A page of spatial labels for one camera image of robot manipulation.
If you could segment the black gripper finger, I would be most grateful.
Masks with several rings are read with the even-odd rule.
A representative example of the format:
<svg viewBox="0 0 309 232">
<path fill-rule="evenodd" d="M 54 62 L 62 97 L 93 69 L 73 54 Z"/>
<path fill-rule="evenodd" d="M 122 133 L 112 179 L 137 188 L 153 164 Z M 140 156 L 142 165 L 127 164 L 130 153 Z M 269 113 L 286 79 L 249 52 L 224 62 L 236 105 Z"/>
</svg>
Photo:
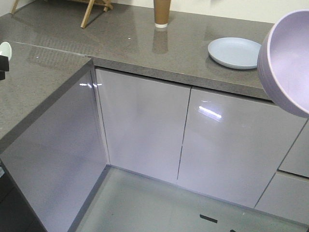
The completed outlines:
<svg viewBox="0 0 309 232">
<path fill-rule="evenodd" d="M 4 80 L 4 79 L 5 79 L 5 72 L 0 71 L 0 80 Z"/>
<path fill-rule="evenodd" d="M 9 58 L 7 56 L 0 55 L 0 70 L 3 72 L 9 71 Z"/>
</svg>

